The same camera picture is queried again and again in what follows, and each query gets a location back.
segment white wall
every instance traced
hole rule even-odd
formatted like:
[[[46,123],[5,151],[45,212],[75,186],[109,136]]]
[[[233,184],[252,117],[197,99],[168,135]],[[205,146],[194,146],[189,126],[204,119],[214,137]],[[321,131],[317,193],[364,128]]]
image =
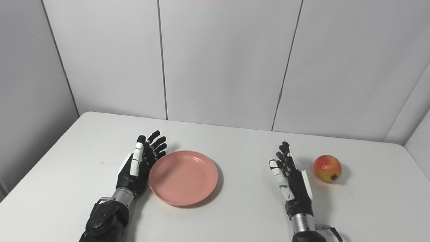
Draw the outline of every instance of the white wall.
[[[430,109],[430,63],[390,128],[384,142],[404,145]]]
[[[271,130],[300,4],[160,1],[169,120]]]
[[[80,114],[166,118],[157,0],[43,0]]]
[[[305,0],[285,79],[301,0],[44,2],[80,113],[403,145],[430,103],[427,0]]]
[[[305,0],[273,130],[383,141],[430,60],[429,12],[428,0]]]
[[[405,145],[430,180],[430,111]]]
[[[1,200],[77,112],[41,1],[0,1],[0,33]]]

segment robotic hand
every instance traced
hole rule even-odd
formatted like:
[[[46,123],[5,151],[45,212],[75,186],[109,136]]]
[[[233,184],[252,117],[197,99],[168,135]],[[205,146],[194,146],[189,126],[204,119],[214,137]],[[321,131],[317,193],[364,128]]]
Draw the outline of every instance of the robotic hand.
[[[270,160],[269,165],[279,188],[285,197],[285,210],[292,223],[293,242],[326,242],[316,230],[331,230],[336,238],[342,238],[334,227],[326,224],[315,224],[312,211],[312,192],[306,171],[296,168],[290,145],[282,142],[280,152],[276,153],[279,160]]]
[[[163,157],[167,145],[157,130],[146,140],[139,136],[133,154],[129,154],[118,174],[112,197],[102,197],[93,207],[79,242],[120,242],[129,223],[129,205],[146,188],[149,171]]]

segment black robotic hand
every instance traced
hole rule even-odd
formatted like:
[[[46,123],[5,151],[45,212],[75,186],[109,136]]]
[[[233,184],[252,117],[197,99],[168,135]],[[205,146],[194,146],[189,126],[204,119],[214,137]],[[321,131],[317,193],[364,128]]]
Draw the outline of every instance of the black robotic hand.
[[[118,174],[112,197],[102,197],[93,207],[85,232],[79,242],[120,242],[129,223],[129,205],[146,189],[149,172],[155,162],[163,157],[166,138],[157,130],[146,140],[139,136],[135,151]]]
[[[316,230],[331,230],[337,239],[342,238],[334,227],[315,224],[312,210],[312,193],[307,180],[306,171],[297,169],[291,154],[290,145],[283,141],[276,153],[279,160],[269,162],[270,169],[279,183],[284,195],[285,210],[291,220],[294,235],[293,242],[326,242],[326,239]]]

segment plate rim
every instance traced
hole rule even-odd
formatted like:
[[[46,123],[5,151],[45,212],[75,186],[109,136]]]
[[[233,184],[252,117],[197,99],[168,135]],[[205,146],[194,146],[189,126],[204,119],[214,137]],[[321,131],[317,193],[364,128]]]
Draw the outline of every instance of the plate rim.
[[[202,156],[204,156],[204,157],[206,157],[207,159],[208,159],[208,161],[210,161],[210,164],[212,164],[213,165],[213,168],[214,168],[214,170],[215,170],[215,172],[216,172],[216,183],[215,183],[215,185],[213,186],[213,188],[211,188],[211,192],[208,194],[208,195],[206,195],[205,197],[203,197],[203,199],[201,199],[201,200],[199,200],[199,201],[196,201],[196,202],[192,202],[192,203],[186,203],[186,204],[177,204],[177,203],[172,203],[172,202],[169,202],[169,201],[166,201],[166,200],[164,200],[163,198],[161,198],[155,191],[154,191],[154,188],[153,188],[153,186],[151,185],[151,182],[150,182],[150,180],[151,180],[151,174],[152,174],[152,170],[153,170],[153,168],[157,165],[157,163],[159,162],[159,161],[161,161],[161,160],[163,160],[165,157],[167,157],[167,156],[169,156],[169,155],[171,155],[171,154],[175,154],[175,153],[182,153],[182,152],[192,152],[192,153],[196,153],[196,154],[199,154],[199,155],[202,155]],[[213,192],[214,192],[214,190],[215,190],[215,188],[216,188],[216,186],[218,185],[218,179],[219,179],[219,174],[218,174],[218,168],[217,168],[217,166],[215,165],[215,162],[211,159],[211,158],[209,158],[207,155],[205,155],[205,154],[203,154],[203,153],[200,153],[200,152],[197,152],[197,151],[194,151],[194,150],[178,150],[178,151],[174,151],[174,152],[172,152],[172,153],[169,153],[169,154],[167,154],[167,155],[165,155],[165,156],[163,156],[161,159],[159,159],[157,162],[155,162],[155,164],[154,164],[154,166],[152,166],[152,168],[151,168],[151,171],[149,172],[149,176],[148,176],[148,183],[149,183],[149,187],[150,187],[150,189],[151,189],[151,191],[152,191],[152,193],[156,196],[156,197],[158,197],[158,199],[160,199],[161,201],[163,201],[163,202],[165,202],[165,203],[167,203],[167,204],[169,204],[169,205],[172,205],[172,206],[175,206],[175,207],[186,207],[186,206],[191,206],[191,205],[194,205],[194,204],[197,204],[197,203],[199,203],[199,202],[201,202],[201,201],[203,201],[203,200],[205,200],[206,198],[208,198]]]

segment panel seam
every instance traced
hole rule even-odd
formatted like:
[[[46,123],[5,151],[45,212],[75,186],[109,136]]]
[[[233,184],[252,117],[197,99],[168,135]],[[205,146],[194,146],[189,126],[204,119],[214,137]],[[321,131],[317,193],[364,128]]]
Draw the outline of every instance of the panel seam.
[[[414,85],[414,87],[412,88],[411,92],[409,93],[408,98],[406,98],[405,103],[403,104],[402,108],[400,109],[399,113],[397,114],[396,118],[394,119],[393,123],[391,124],[390,128],[388,129],[388,132],[387,132],[387,134],[385,135],[385,137],[384,137],[384,139],[383,139],[383,142],[385,142],[385,139],[387,138],[388,134],[390,133],[391,129],[393,128],[394,124],[396,123],[397,119],[399,118],[400,114],[402,113],[402,111],[403,111],[403,109],[404,109],[404,107],[405,107],[406,103],[408,102],[409,98],[411,97],[412,93],[414,92],[415,87],[418,85],[418,83],[420,82],[421,78],[423,77],[424,72],[425,72],[425,71],[427,70],[427,68],[429,67],[429,64],[430,64],[430,59],[429,59],[429,61],[427,62],[427,65],[426,65],[426,67],[424,68],[424,70],[421,72],[420,77],[419,77],[419,78],[418,78],[418,80],[415,82],[415,85]],[[409,138],[411,137],[411,135],[413,134],[413,132],[415,131],[415,129],[418,127],[418,125],[419,125],[419,123],[418,123],[418,124],[416,124],[416,126],[415,126],[414,130],[409,134],[409,137],[407,138],[407,140],[406,140],[406,142],[403,144],[403,146],[407,143],[407,141],[409,140]]]
[[[51,22],[49,21],[48,12],[46,11],[45,3],[43,2],[43,0],[40,0],[40,2],[42,3],[43,11],[45,12],[45,17],[46,17],[46,20],[48,22],[49,30],[51,31],[52,39],[54,40],[55,49],[57,50],[57,55],[58,55],[58,58],[60,59],[61,68],[63,69],[64,78],[66,78],[67,87],[69,88],[69,92],[70,92],[70,96],[72,97],[73,105],[75,106],[75,110],[76,110],[78,117],[80,117],[78,107],[76,105],[76,101],[75,101],[75,98],[73,96],[72,88],[70,87],[69,79],[67,78],[66,69],[64,68],[63,60],[61,59],[60,50],[58,49],[57,41],[55,40],[55,37],[54,37],[54,31],[52,31],[52,26],[51,26]]]
[[[166,120],[169,120],[167,116],[166,77],[164,75],[164,53],[163,53],[163,37],[161,34],[160,0],[157,0],[157,11],[158,11],[158,31],[160,33],[161,72],[163,74],[164,109],[166,111]]]
[[[294,29],[293,39],[291,40],[290,53],[288,54],[287,65],[285,67],[284,78],[282,79],[281,91],[279,92],[279,99],[278,99],[278,103],[276,105],[275,117],[273,118],[273,123],[272,123],[272,129],[271,129],[271,131],[273,131],[273,127],[275,126],[276,115],[278,114],[279,103],[281,102],[282,89],[284,88],[285,76],[287,75],[288,64],[290,63],[291,52],[293,50],[294,39],[295,39],[295,35],[296,35],[296,32],[297,32],[297,26],[298,26],[298,21],[300,19],[300,13],[301,13],[301,8],[303,6],[303,2],[304,2],[304,0],[301,0],[300,9],[298,11],[298,16],[297,16],[297,22],[296,22],[296,26],[295,26],[295,29]]]

